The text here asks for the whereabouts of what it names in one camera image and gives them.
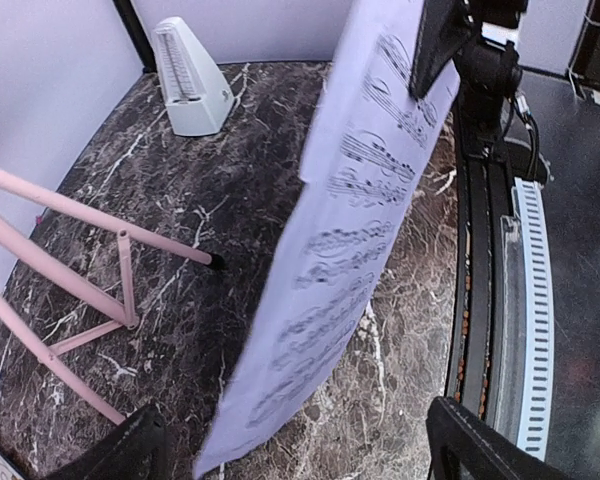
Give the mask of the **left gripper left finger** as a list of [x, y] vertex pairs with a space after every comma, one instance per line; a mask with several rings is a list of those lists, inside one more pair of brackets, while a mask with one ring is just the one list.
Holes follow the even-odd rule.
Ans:
[[46, 479], [166, 479], [169, 457], [164, 417], [155, 405], [145, 405]]

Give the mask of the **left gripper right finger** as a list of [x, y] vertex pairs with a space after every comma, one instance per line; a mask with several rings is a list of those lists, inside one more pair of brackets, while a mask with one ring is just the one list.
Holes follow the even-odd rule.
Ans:
[[428, 409], [426, 429], [436, 479], [565, 479], [559, 470], [518, 449], [467, 408], [438, 396]]

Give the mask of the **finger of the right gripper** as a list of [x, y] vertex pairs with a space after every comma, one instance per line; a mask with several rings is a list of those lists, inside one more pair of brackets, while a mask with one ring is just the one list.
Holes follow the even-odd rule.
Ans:
[[474, 36], [470, 1], [426, 0], [416, 35], [410, 96], [424, 99], [446, 64]]

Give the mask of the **purple sheet music page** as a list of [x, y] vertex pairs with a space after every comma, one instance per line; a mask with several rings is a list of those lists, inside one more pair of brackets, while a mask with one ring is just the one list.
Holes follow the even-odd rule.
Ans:
[[459, 77], [409, 93], [420, 1], [357, 1], [309, 128], [303, 188], [195, 478], [269, 440], [331, 375], [379, 281]]

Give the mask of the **white metronome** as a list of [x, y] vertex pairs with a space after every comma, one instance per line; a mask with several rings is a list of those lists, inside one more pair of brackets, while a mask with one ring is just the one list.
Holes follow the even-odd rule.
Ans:
[[160, 21], [152, 38], [173, 133], [184, 137], [218, 133], [233, 107], [234, 95], [216, 62], [180, 17]]

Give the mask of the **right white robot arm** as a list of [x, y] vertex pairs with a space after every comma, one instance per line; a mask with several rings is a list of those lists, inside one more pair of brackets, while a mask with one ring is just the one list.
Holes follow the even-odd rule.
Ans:
[[460, 77], [454, 125], [461, 159], [490, 159], [503, 139], [501, 111], [520, 85], [522, 68], [514, 42], [482, 34], [485, 23], [519, 26], [527, 0], [427, 0], [416, 36], [409, 93], [423, 99], [446, 66]]

